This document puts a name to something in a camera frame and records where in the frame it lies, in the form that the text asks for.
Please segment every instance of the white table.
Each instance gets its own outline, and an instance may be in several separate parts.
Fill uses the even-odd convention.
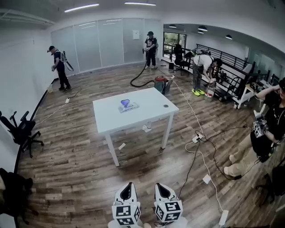
[[[129,99],[130,103],[137,103],[139,108],[120,113],[118,107],[121,105],[121,100],[125,99]],[[105,135],[116,166],[119,166],[119,162],[111,140],[111,133],[138,125],[143,126],[148,122],[167,118],[168,123],[161,145],[164,149],[172,125],[173,115],[179,111],[179,108],[163,96],[156,88],[138,90],[96,100],[93,101],[93,107],[98,133]]]

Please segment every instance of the wooden floor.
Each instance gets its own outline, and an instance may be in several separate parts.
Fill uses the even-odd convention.
[[[149,133],[140,129],[120,131],[112,135],[114,147],[118,148],[122,143],[126,146],[116,150],[121,166],[114,165],[105,138],[97,133],[92,101],[152,87],[153,83],[143,88],[130,86],[130,80],[142,67],[129,65],[69,78],[72,87],[81,86],[82,90],[70,99],[68,105],[36,127],[45,146],[33,146],[33,159],[28,152],[20,159],[18,173],[33,178],[30,204],[39,212],[38,217],[27,212],[29,226],[19,218],[21,228],[106,228],[112,220],[114,195],[128,182],[136,186],[142,206],[142,221],[154,227],[154,185],[160,182],[179,193],[194,158],[194,154],[187,153],[184,147],[195,136],[195,130],[200,129],[190,107],[173,83],[167,98],[179,107],[179,113],[174,116],[166,149],[160,150],[165,120],[153,123],[153,130]],[[167,67],[160,68],[169,74]],[[146,70],[135,82],[140,84],[158,75],[162,75],[158,70]],[[191,75],[188,74],[180,76],[178,72],[175,81],[192,104],[206,136],[227,128],[252,125],[251,106],[235,110],[232,102],[222,103],[217,99],[208,102],[204,96],[194,96]],[[47,94],[40,105],[36,122],[44,120],[80,89],[64,94],[57,90],[58,87],[57,81],[53,85],[54,92]],[[230,165],[228,156],[249,133],[248,127],[212,138],[217,148],[219,167]],[[196,147],[197,144],[191,144],[189,149],[195,150]],[[229,210],[226,225],[255,227],[270,224],[275,209],[284,199],[277,197],[273,204],[260,208],[258,205],[264,193],[255,190],[255,186],[263,183],[263,176],[279,163],[283,156],[282,148],[266,163],[254,166],[237,181],[225,179],[217,170],[211,143],[202,143],[199,151],[205,156],[223,209]],[[221,210],[213,185],[202,180],[206,174],[202,157],[197,155],[181,194],[183,215],[191,228],[219,227]]]

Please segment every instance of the white t-shirt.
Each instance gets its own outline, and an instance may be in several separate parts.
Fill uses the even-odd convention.
[[[193,58],[193,61],[197,66],[204,66],[204,70],[208,70],[208,68],[211,66],[213,59],[209,55],[196,55]]]

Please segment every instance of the purple object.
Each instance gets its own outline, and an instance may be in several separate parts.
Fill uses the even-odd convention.
[[[127,99],[127,100],[122,100],[122,101],[121,101],[121,104],[122,104],[122,105],[124,105],[124,107],[125,107],[125,108],[127,108],[127,107],[128,107],[129,103],[130,103],[130,100],[128,100],[128,99]]]

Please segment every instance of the neon yellow shoe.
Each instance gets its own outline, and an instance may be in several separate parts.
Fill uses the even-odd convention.
[[[201,89],[196,90],[196,91],[198,91],[198,92],[199,92],[199,94],[201,94],[201,95],[205,95],[205,92],[204,92],[203,90],[201,90]]]
[[[200,93],[197,90],[192,89],[193,94],[195,94],[197,97],[200,96]]]

